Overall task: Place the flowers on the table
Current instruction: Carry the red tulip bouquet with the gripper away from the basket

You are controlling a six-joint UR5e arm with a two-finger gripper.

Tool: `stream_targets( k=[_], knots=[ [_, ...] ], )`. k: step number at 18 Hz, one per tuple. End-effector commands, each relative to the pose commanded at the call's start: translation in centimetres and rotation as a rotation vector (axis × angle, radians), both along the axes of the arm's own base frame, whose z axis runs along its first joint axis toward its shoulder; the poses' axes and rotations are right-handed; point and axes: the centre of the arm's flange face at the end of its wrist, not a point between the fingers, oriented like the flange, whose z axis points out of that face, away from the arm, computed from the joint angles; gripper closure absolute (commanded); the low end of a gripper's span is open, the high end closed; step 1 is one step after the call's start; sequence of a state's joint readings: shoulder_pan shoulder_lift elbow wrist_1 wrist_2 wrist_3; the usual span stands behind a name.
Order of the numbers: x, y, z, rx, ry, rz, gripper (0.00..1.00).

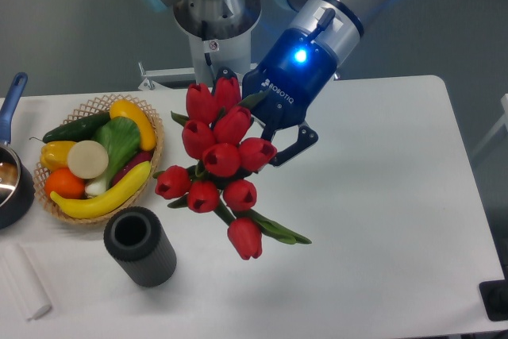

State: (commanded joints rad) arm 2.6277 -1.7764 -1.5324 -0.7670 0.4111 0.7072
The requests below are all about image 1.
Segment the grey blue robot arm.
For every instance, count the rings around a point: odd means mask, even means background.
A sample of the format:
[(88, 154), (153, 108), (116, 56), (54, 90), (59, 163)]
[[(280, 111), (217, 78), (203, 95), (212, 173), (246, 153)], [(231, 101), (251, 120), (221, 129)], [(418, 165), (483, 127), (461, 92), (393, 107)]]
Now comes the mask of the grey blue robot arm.
[(239, 75), (243, 96), (267, 93), (253, 110), (265, 140), (298, 128), (296, 142), (273, 158), (279, 166), (317, 141), (306, 111), (390, 0), (275, 0), (295, 16), (257, 65), (251, 63), (251, 33), (260, 0), (145, 1), (155, 11), (172, 10), (187, 35), (197, 81)]

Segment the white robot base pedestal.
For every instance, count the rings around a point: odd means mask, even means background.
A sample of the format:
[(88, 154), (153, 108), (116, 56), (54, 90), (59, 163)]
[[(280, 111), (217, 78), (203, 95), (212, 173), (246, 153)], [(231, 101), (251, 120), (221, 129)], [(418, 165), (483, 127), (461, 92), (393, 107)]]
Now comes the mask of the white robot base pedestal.
[(238, 77), (251, 70), (251, 32), (260, 19), (260, 0), (182, 0), (172, 11), (187, 35), (192, 66), (141, 68), (141, 90), (155, 90), (164, 83), (170, 87), (190, 82), (211, 85), (221, 67)]

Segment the blue black Robotiq gripper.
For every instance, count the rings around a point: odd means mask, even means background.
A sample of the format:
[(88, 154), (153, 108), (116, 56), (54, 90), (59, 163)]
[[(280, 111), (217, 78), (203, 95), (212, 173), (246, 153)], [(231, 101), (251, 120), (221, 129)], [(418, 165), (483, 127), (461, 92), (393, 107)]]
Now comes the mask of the blue black Robotiq gripper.
[[(252, 109), (254, 116), (272, 131), (298, 125), (296, 142), (269, 160), (280, 167), (318, 142), (318, 133), (306, 118), (306, 111), (337, 69), (337, 57), (318, 38), (318, 28), (307, 34), (290, 28), (284, 31), (257, 67), (242, 80), (243, 96), (267, 91), (263, 101)], [(217, 70), (213, 84), (238, 83), (228, 67)]]

